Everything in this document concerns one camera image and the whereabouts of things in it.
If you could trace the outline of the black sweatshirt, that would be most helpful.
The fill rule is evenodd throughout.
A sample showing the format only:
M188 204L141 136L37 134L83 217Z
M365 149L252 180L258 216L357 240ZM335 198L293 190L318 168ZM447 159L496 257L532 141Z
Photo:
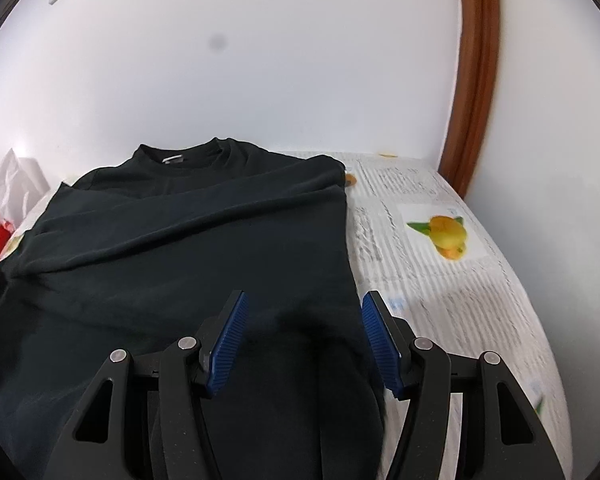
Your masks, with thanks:
M141 145L61 185L0 263L0 479L42 477L112 350L163 350L236 289L244 339L204 404L221 476L375 478L384 387L346 224L341 162L232 139Z

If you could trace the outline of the fruit print table cover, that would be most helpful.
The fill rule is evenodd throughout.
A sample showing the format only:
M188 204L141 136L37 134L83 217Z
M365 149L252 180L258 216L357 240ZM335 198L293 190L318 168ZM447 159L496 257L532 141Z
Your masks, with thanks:
M392 314L445 351L493 350L531 394L564 478L572 469L565 393L550 345L510 265L432 169L402 159L348 156L346 242L358 300L377 290ZM404 405L384 387L387 470Z

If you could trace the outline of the white plastic bag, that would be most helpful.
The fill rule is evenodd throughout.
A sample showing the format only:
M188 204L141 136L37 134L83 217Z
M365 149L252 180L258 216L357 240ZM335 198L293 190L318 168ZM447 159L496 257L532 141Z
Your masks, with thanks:
M0 161L0 222L18 228L50 185L33 158L18 158L9 150Z

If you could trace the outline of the brown wooden door frame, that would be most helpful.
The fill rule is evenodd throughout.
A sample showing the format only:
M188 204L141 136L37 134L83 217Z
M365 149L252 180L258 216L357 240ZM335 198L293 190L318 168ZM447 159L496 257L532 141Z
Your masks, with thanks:
M501 40L501 0L460 0L454 99L438 173L465 196L488 125Z

